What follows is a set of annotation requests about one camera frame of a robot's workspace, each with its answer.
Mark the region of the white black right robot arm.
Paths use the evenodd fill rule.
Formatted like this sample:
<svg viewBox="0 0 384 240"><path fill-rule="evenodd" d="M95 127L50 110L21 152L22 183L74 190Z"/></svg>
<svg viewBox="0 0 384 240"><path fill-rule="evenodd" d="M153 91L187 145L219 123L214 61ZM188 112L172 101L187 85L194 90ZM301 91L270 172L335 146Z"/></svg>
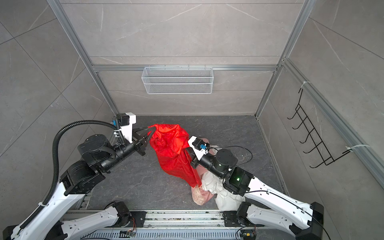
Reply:
<svg viewBox="0 0 384 240"><path fill-rule="evenodd" d="M244 225L263 225L291 234L297 240L320 240L324 229L324 207L313 202L300 202L271 188L253 174L236 164L235 155L227 149L215 155L205 149L189 147L193 167L202 166L223 180L224 189L230 194L242 196L265 206L260 208L249 202L238 207L237 221Z"/></svg>

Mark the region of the red cloth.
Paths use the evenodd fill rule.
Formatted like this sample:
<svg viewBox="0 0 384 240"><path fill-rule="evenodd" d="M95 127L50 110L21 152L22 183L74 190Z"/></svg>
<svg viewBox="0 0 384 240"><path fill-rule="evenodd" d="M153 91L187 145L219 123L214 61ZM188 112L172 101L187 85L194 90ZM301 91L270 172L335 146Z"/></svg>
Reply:
<svg viewBox="0 0 384 240"><path fill-rule="evenodd" d="M191 166L192 158L187 151L189 134L180 125L154 124L156 128L150 145L156 152L160 167L169 175L185 180L192 188L202 182L196 169Z"/></svg>

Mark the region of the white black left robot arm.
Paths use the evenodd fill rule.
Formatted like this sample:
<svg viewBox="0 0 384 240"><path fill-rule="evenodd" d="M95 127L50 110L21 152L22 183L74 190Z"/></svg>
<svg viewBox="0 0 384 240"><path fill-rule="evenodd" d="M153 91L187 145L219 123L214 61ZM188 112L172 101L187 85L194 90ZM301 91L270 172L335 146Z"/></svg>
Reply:
<svg viewBox="0 0 384 240"><path fill-rule="evenodd" d="M133 141L112 145L104 135L92 135L78 151L82 157L61 175L55 190L21 224L3 231L5 240L72 240L91 234L103 227L122 227L133 222L132 214L123 202L113 202L93 215L72 221L62 221L63 215L86 194L105 180L105 174L133 153L145 155L145 149L156 129L138 128Z"/></svg>

